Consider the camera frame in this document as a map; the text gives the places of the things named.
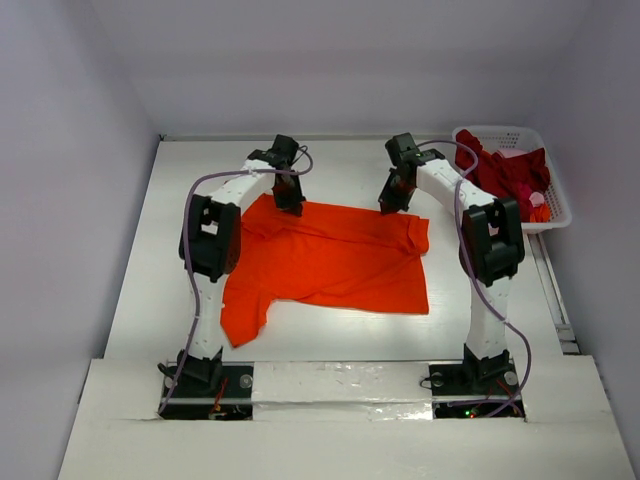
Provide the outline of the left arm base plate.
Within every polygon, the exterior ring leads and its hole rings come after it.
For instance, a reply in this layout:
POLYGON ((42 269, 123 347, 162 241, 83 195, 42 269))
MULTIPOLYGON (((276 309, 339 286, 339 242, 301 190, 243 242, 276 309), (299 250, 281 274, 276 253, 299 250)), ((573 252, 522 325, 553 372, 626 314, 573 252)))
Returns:
POLYGON ((253 363, 224 363, 221 380, 213 389, 208 390, 191 379, 181 380, 167 405, 162 407, 172 383, 166 378, 159 403, 160 417, 165 420, 251 420, 253 376, 253 363))

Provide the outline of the pink garment in basket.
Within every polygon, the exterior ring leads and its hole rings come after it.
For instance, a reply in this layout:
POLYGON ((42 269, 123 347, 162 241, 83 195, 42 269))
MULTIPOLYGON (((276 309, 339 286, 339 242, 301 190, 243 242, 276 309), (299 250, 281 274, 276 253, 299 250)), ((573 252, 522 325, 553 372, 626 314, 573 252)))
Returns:
POLYGON ((523 221, 538 221, 545 209, 544 193, 550 184, 550 171, 543 148, 524 151, 498 149, 492 158, 499 167, 501 185, 518 201, 523 221))

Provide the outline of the dark red t shirt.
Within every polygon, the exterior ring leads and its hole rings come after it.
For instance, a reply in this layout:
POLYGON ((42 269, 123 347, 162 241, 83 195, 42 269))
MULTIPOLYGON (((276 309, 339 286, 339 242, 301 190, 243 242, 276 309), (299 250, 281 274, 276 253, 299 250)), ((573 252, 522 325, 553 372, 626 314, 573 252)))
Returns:
POLYGON ((466 129, 457 133, 455 140, 478 156, 478 165, 467 176, 474 185, 497 198, 516 200, 523 223, 546 223, 551 219, 544 197, 551 184, 544 148, 506 157, 501 151, 489 153, 466 129))

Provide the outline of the orange t shirt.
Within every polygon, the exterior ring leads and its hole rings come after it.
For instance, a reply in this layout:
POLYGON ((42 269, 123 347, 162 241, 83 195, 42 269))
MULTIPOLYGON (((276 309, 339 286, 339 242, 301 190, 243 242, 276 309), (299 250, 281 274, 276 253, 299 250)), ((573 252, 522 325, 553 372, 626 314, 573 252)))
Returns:
POLYGON ((415 215, 309 202, 301 216, 260 196, 241 217, 239 262, 224 290, 229 343, 256 339, 275 301, 377 313, 429 312, 422 257, 429 222, 415 215))

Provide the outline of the white plastic basket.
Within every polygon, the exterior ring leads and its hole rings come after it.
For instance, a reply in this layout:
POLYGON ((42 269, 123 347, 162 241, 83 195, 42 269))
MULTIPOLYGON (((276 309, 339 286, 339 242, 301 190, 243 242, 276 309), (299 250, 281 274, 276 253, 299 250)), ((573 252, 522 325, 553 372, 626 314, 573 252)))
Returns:
POLYGON ((479 164, 468 175, 474 185, 495 197, 517 201, 524 232, 540 233, 571 223, 551 157, 536 131, 474 125, 456 128, 452 138, 478 155, 479 164))

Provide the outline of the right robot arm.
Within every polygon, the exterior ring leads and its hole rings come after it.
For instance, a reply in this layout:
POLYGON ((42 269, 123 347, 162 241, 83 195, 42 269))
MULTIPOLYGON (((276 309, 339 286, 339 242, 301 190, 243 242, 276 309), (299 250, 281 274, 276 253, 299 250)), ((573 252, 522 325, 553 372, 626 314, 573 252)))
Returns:
POLYGON ((502 383, 517 377, 506 316, 511 281, 525 256, 519 205, 476 186, 470 176, 479 156, 463 143, 456 146, 470 156, 470 165, 453 166, 409 133, 393 136, 385 144, 392 167, 378 203, 382 214, 405 211, 420 190, 452 213, 460 264, 471 284, 470 327, 462 361, 430 365, 427 380, 437 397, 497 395, 502 383))

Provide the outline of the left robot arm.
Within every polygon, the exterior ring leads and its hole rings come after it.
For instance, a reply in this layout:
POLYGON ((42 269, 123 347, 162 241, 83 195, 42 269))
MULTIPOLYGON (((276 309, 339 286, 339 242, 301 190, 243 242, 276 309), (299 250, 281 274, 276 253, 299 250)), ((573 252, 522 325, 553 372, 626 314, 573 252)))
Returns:
POLYGON ((194 295, 194 318, 186 345, 169 375, 171 390, 211 396, 223 378, 220 320, 227 279, 241 255, 241 217, 269 192, 276 209, 300 216, 305 197, 300 177, 311 171, 294 169, 305 149, 278 134, 267 150, 251 152, 232 171, 204 175, 190 187, 183 209, 179 256, 194 295))

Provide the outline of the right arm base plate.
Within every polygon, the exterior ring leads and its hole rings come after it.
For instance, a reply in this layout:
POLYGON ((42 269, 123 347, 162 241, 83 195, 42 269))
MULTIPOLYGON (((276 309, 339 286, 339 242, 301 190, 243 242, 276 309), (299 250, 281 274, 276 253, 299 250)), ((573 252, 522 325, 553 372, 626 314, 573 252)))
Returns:
POLYGON ((420 386, 430 391, 435 419, 519 418, 525 408, 513 363, 488 378, 475 381, 462 363, 432 363, 420 386))

